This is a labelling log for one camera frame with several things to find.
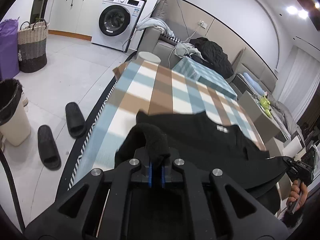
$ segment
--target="ceiling light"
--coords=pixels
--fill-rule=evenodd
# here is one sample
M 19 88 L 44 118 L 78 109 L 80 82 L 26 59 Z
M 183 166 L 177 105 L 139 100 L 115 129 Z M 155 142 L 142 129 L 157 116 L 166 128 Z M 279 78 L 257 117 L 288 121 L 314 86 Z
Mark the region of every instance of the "ceiling light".
M 305 10 L 301 10 L 298 15 L 299 15 L 299 17 L 301 17 L 302 19 L 306 19 L 306 18 L 308 17 L 308 12 L 305 11 Z
M 294 6 L 289 6 L 287 8 L 287 12 L 290 13 L 290 14 L 297 14 L 298 13 L 298 9 L 295 8 Z

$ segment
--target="wicker basket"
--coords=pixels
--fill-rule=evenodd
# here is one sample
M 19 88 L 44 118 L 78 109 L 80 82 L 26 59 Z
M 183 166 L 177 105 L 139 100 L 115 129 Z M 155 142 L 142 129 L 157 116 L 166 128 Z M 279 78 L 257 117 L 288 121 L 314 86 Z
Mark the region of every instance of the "wicker basket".
M 28 23 L 29 26 L 21 30 L 24 23 Z M 37 20 L 32 27 L 29 22 L 24 23 L 18 31 L 19 68 L 22 72 L 32 73 L 47 64 L 45 50 L 49 23 L 44 19 Z

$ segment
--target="metal screw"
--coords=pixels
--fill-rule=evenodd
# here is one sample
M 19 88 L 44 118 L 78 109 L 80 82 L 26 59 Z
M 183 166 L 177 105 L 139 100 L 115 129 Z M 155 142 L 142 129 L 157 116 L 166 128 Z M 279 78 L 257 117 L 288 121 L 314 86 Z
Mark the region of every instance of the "metal screw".
M 99 176 L 99 175 L 101 174 L 101 170 L 98 169 L 98 168 L 95 168 L 95 169 L 93 169 L 93 170 L 91 171 L 91 174 L 92 174 L 93 176 Z
M 138 159 L 131 159 L 130 161 L 129 161 L 129 163 L 131 164 L 131 165 L 138 165 L 139 164 L 139 160 Z
M 220 169 L 218 169 L 218 168 L 216 168 L 216 169 L 214 169 L 213 171 L 212 171 L 212 174 L 214 175 L 214 176 L 221 176 L 222 175 L 222 170 L 220 170 Z
M 175 163 L 176 165 L 180 166 L 180 165 L 183 165 L 183 164 L 184 164 L 184 160 L 182 160 L 182 159 L 175 159 L 175 160 L 174 160 L 174 163 Z

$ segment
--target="tile floor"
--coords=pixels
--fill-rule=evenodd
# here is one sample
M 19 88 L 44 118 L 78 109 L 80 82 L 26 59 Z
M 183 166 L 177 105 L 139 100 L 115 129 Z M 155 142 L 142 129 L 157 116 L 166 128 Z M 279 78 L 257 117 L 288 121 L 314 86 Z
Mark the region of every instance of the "tile floor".
M 31 135 L 19 147 L 5 142 L 4 154 L 10 165 L 22 215 L 27 225 L 55 199 L 59 180 L 74 139 L 68 133 L 65 105 L 76 102 L 86 119 L 114 74 L 112 69 L 125 61 L 123 52 L 91 44 L 89 41 L 49 35 L 46 67 L 35 73 L 19 73 L 29 104 L 25 107 Z M 46 169 L 39 158 L 37 130 L 51 127 L 62 167 Z M 0 204 L 18 225 L 10 190 L 0 165 Z

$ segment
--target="washing machine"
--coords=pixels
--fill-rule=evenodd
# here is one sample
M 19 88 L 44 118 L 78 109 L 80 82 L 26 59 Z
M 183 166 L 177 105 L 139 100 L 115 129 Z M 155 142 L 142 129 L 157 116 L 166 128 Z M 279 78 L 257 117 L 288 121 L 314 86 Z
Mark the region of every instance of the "washing machine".
M 127 51 L 144 0 L 102 0 L 91 42 Z

